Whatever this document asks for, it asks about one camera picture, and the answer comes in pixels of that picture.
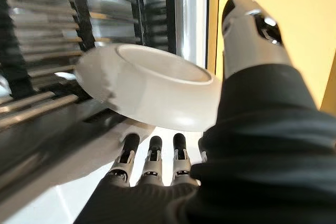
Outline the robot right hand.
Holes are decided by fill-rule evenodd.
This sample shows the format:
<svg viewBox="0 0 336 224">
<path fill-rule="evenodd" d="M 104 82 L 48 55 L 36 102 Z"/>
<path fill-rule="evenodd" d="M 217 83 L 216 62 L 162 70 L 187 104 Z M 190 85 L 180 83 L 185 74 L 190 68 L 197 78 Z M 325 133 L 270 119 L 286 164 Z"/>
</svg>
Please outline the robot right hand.
<svg viewBox="0 0 336 224">
<path fill-rule="evenodd" d="M 255 0 L 228 0 L 225 79 L 206 161 L 163 187 L 122 187 L 109 171 L 76 223 L 335 223 L 335 118 L 317 109 L 277 23 Z"/>
</svg>

